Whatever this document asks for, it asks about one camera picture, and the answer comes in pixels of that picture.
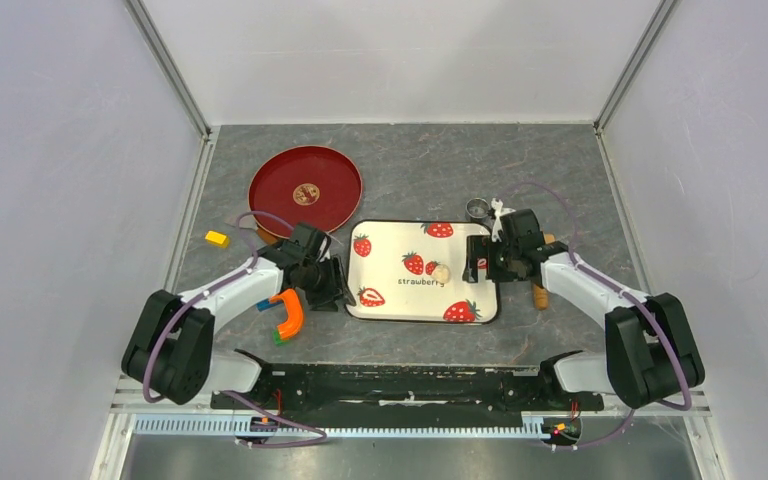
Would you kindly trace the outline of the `white strawberry enamel tray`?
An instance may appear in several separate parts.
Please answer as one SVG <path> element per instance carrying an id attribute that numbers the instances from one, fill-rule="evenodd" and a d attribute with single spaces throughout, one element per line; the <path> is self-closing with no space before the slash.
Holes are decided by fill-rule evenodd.
<path id="1" fill-rule="evenodd" d="M 499 293 L 479 271 L 462 280 L 466 239 L 488 235 L 480 224 L 443 221 L 363 220 L 351 231 L 348 286 L 356 299 L 347 312 L 361 320 L 482 325 L 499 313 Z M 447 265 L 445 285 L 430 274 Z"/>

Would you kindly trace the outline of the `wooden dough roller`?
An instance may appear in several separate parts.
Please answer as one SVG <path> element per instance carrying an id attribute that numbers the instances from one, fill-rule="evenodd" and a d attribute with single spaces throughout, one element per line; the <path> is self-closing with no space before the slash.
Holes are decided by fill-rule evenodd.
<path id="1" fill-rule="evenodd" d="M 550 306 L 549 292 L 538 283 L 532 281 L 533 303 L 538 311 L 545 311 Z"/>

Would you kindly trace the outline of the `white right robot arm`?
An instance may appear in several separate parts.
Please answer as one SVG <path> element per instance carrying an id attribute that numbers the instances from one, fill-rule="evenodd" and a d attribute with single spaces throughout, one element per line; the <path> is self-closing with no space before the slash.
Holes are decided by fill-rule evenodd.
<path id="1" fill-rule="evenodd" d="M 464 281 L 527 281 L 562 297 L 603 330 L 603 352 L 569 352 L 541 363 L 537 392 L 545 405 L 562 408 L 589 392 L 612 394 L 630 409 L 691 408 L 691 390 L 703 383 L 705 368 L 676 296 L 608 277 L 571 246 L 548 241 L 530 209 L 493 201 L 477 218 L 490 231 L 467 238 Z"/>

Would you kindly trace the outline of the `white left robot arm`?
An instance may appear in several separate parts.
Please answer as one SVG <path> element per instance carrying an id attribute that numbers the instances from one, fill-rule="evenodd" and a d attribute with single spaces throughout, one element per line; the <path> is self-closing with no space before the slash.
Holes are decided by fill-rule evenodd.
<path id="1" fill-rule="evenodd" d="M 231 390 L 251 408 L 267 405 L 272 379 L 247 353 L 217 353 L 215 335 L 258 306 L 279 306 L 285 319 L 273 338 L 285 343 L 302 330 L 306 313 L 335 311 L 353 301 L 330 236 L 299 223 L 289 238 L 253 251 L 236 269 L 182 293 L 158 290 L 146 300 L 121 361 L 149 403 L 183 405 L 203 390 Z"/>

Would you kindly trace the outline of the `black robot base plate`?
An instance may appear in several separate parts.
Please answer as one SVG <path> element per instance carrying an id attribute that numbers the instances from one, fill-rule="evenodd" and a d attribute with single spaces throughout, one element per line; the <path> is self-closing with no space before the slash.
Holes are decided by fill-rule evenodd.
<path id="1" fill-rule="evenodd" d="M 600 412 L 528 366 L 268 363 L 245 398 L 325 428 L 515 427 L 524 412 Z"/>

